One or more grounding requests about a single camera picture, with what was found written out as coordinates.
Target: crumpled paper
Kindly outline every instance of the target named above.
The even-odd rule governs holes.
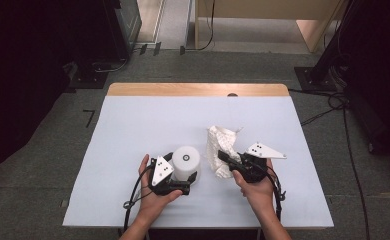
[[[212,126],[208,128],[207,160],[217,177],[233,177],[232,172],[229,171],[227,163],[218,158],[218,150],[229,154],[231,158],[241,162],[239,154],[233,149],[233,144],[236,141],[236,135],[238,132],[239,131],[234,132],[219,126]]]

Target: black curtain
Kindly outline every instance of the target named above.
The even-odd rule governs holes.
[[[333,54],[342,54],[339,59],[345,61],[339,64],[348,67],[346,90],[366,103],[355,106],[357,110],[372,109],[385,125],[385,132],[370,137],[390,151],[390,0],[353,1],[340,31],[334,38],[339,49]],[[372,135],[376,121],[369,116],[360,117],[366,132]]]
[[[23,147],[66,89],[69,51],[47,16],[55,1],[0,0],[0,163]]]

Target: white roll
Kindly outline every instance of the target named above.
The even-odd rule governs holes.
[[[176,180],[187,181],[189,176],[197,172],[195,182],[201,174],[201,161],[198,151],[191,146],[183,146],[173,152],[174,176]]]

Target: white tabletop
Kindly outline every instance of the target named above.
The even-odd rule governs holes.
[[[243,127],[234,149],[259,141],[287,155],[273,160],[283,190],[287,228],[333,227],[292,99],[285,97],[107,96],[77,176],[64,226],[122,227],[123,203],[138,178],[143,156],[181,146],[201,154],[201,178],[189,196],[169,204],[152,227],[256,228],[259,223],[233,179],[219,179],[205,158],[207,128]],[[133,221],[139,205],[132,209]]]

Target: white plastic part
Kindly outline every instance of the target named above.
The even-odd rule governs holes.
[[[157,186],[161,181],[173,173],[174,169],[170,163],[167,162],[162,156],[158,156],[155,163],[154,176],[152,177],[152,186]]]
[[[246,150],[246,153],[259,158],[286,159],[286,155],[280,153],[262,143],[255,143]]]
[[[187,181],[188,178],[197,172],[195,182],[201,176],[201,161],[199,152],[191,146],[183,146],[173,152],[174,176],[178,181]]]

